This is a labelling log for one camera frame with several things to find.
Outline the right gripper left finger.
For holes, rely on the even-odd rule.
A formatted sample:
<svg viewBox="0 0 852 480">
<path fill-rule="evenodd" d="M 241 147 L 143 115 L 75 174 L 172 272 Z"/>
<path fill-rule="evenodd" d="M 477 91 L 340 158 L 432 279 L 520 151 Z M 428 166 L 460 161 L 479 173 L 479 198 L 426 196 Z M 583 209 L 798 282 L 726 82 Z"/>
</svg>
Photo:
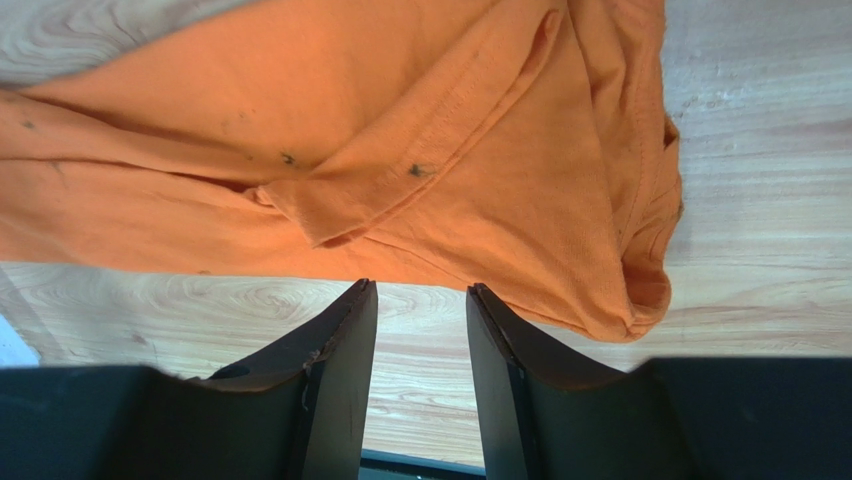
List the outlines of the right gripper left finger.
<svg viewBox="0 0 852 480">
<path fill-rule="evenodd" d="M 5 369 L 5 479 L 354 479 L 377 331 L 362 279 L 206 379 L 149 366 Z"/>
</svg>

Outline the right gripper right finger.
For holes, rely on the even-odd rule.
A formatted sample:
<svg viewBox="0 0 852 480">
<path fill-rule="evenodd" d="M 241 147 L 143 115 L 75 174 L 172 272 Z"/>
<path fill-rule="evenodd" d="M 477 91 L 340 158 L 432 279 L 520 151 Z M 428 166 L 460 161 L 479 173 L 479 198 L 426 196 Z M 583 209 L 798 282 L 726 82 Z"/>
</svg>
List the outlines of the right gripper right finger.
<svg viewBox="0 0 852 480">
<path fill-rule="evenodd" d="M 847 358 L 654 358 L 629 372 L 483 284 L 467 332 L 490 479 L 847 479 Z"/>
</svg>

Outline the orange t shirt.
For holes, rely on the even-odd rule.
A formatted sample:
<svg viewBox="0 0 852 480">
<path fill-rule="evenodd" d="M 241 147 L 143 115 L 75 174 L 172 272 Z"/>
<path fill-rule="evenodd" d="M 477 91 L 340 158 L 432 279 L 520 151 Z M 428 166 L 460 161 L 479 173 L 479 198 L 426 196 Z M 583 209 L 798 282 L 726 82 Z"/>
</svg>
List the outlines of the orange t shirt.
<svg viewBox="0 0 852 480">
<path fill-rule="evenodd" d="M 666 314 L 661 1 L 257 1 L 1 94 L 1 257 Z"/>
</svg>

